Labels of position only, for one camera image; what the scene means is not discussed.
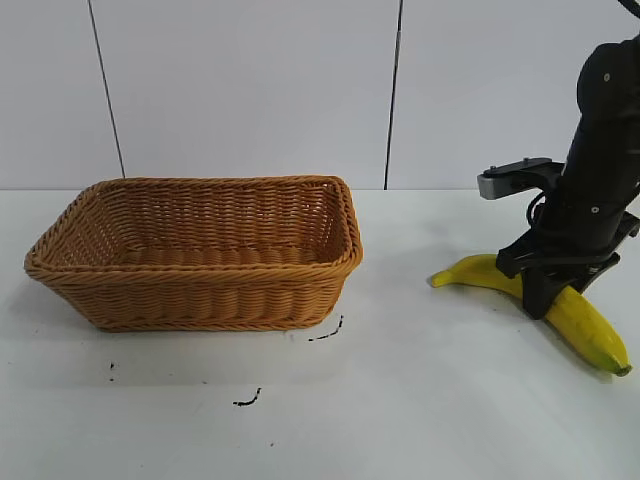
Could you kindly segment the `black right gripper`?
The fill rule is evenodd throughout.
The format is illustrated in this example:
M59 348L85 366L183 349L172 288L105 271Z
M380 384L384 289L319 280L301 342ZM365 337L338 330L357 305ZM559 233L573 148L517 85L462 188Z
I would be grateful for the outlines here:
M638 195L596 202L542 191L530 201L528 230L499 251L496 267L509 278L522 275L522 306L532 319L544 318L569 284L562 277L578 272L574 289L583 294L619 263L617 246L639 232L639 219L626 212Z

